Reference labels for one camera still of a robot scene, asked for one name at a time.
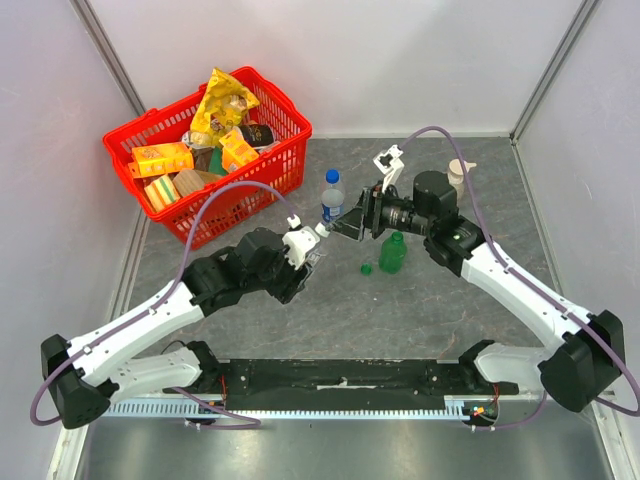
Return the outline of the blue cap drink bottle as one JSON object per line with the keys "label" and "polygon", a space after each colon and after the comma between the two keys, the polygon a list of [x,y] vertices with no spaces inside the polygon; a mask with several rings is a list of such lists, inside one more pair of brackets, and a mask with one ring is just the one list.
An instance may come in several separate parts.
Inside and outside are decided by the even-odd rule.
{"label": "blue cap drink bottle", "polygon": [[340,172],[329,169],[325,174],[325,186],[321,193],[322,219],[330,223],[344,213],[345,189]]}

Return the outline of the white blue bottle cap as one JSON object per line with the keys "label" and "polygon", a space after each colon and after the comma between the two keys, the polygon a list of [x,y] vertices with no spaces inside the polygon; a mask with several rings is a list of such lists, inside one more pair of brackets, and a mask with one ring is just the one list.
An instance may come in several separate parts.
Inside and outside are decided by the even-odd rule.
{"label": "white blue bottle cap", "polygon": [[314,230],[322,238],[327,238],[330,235],[330,229],[328,228],[327,225],[323,223],[318,223],[315,226]]}

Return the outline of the green bottle cap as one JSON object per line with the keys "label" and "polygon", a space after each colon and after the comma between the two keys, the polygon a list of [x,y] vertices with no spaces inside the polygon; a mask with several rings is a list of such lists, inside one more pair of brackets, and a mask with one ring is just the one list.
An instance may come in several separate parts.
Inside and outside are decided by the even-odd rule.
{"label": "green bottle cap", "polygon": [[363,263],[360,267],[360,272],[364,276],[369,276],[373,272],[373,267],[369,263]]}

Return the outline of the clear Pocari Sweat bottle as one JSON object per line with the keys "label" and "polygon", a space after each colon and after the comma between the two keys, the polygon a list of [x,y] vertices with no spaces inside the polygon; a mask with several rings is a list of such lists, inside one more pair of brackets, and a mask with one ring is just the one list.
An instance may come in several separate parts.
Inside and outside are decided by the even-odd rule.
{"label": "clear Pocari Sweat bottle", "polygon": [[315,226],[314,227],[309,227],[309,230],[314,235],[315,244],[312,247],[312,249],[306,254],[306,264],[312,269],[315,269],[317,267],[317,264],[324,257],[327,256],[327,253],[326,253],[326,240],[329,238],[329,236],[327,238],[322,238],[321,236],[319,236],[314,230]]}

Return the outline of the green plastic bottle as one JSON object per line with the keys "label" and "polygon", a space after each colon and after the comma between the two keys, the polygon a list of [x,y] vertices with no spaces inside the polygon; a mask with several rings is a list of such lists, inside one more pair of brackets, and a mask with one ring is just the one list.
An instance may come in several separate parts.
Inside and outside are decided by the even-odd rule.
{"label": "green plastic bottle", "polygon": [[401,232],[393,232],[382,244],[378,259],[379,268],[388,274],[398,273],[404,264],[407,246]]}

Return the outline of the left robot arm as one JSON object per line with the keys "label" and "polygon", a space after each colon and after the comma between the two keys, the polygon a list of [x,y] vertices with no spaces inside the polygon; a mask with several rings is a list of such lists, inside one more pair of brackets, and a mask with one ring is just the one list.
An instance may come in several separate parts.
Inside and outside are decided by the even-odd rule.
{"label": "left robot arm", "polygon": [[40,346],[42,393],[72,430],[101,417],[112,405],[153,390],[216,388],[220,369],[211,350],[193,342],[173,354],[140,357],[170,333],[265,291],[281,304],[304,288],[313,271],[308,257],[320,243],[310,227],[285,234],[257,228],[235,246],[183,265],[153,297],[89,334],[67,340],[54,334]]}

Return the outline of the beige pump dispenser bottle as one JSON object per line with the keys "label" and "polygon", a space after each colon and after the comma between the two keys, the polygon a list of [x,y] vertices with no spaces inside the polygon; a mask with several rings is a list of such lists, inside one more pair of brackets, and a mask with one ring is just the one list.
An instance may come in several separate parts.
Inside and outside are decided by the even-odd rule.
{"label": "beige pump dispenser bottle", "polygon": [[462,199],[466,189],[465,174],[462,167],[465,167],[466,172],[469,173],[476,166],[477,164],[474,162],[460,161],[458,158],[449,162],[446,172],[447,179],[449,184],[455,189],[458,201]]}

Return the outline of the dark round can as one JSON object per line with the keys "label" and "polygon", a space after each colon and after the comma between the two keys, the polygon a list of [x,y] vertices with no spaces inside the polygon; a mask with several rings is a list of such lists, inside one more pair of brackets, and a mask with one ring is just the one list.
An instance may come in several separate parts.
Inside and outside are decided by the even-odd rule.
{"label": "dark round can", "polygon": [[234,128],[243,140],[254,150],[260,152],[275,142],[272,129],[266,124],[243,124]]}

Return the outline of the orange snack box right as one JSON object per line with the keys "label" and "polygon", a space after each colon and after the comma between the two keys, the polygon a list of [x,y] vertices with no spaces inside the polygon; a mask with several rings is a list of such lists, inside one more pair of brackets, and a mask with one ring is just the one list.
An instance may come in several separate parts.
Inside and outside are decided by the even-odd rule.
{"label": "orange snack box right", "polygon": [[222,167],[228,173],[233,173],[259,158],[258,152],[249,145],[238,130],[232,130],[221,137],[220,145]]}

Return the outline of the orange snack box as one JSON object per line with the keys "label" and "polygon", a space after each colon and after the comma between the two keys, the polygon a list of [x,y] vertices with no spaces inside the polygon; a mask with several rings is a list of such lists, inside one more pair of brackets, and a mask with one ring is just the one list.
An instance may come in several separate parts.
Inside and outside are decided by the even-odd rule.
{"label": "orange snack box", "polygon": [[194,168],[194,158],[182,142],[134,147],[128,164],[133,178],[148,178]]}
{"label": "orange snack box", "polygon": [[232,130],[221,137],[220,145],[222,167],[228,173],[233,173],[259,158],[258,152],[249,145],[238,130]]}

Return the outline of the brown wooden block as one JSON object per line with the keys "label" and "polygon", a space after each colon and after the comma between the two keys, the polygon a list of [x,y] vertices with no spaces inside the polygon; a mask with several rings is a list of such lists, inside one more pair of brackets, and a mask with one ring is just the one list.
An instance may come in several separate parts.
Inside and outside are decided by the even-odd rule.
{"label": "brown wooden block", "polygon": [[194,169],[184,169],[177,173],[173,185],[181,197],[187,197],[194,192],[203,190],[207,185],[214,184],[223,178],[222,175]]}

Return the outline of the striped sponge block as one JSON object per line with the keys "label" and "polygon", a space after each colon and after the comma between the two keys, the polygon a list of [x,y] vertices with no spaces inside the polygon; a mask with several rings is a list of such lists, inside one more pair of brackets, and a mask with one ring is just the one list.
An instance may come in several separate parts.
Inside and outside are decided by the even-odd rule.
{"label": "striped sponge block", "polygon": [[156,212],[173,205],[181,198],[168,174],[151,181],[144,187],[144,192]]}

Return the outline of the yellow snack bag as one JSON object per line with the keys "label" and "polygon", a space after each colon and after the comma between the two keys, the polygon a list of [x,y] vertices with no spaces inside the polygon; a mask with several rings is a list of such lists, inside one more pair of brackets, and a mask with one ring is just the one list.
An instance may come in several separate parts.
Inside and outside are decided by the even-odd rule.
{"label": "yellow snack bag", "polygon": [[191,121],[189,142],[195,148],[215,147],[239,126],[248,112],[260,104],[240,81],[214,68]]}

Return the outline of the orange snack box left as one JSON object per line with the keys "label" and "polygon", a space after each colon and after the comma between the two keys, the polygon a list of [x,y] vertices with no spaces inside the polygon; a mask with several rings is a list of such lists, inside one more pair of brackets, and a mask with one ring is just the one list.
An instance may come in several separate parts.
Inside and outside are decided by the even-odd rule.
{"label": "orange snack box left", "polygon": [[194,168],[194,158],[182,142],[134,147],[128,164],[133,178],[148,178]]}

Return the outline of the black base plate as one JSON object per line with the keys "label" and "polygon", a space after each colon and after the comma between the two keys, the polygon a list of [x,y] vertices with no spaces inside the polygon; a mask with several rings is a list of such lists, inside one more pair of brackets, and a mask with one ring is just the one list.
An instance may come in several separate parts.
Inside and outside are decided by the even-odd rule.
{"label": "black base plate", "polygon": [[469,367],[435,360],[234,359],[221,375],[235,410],[440,410],[447,395],[493,393]]}

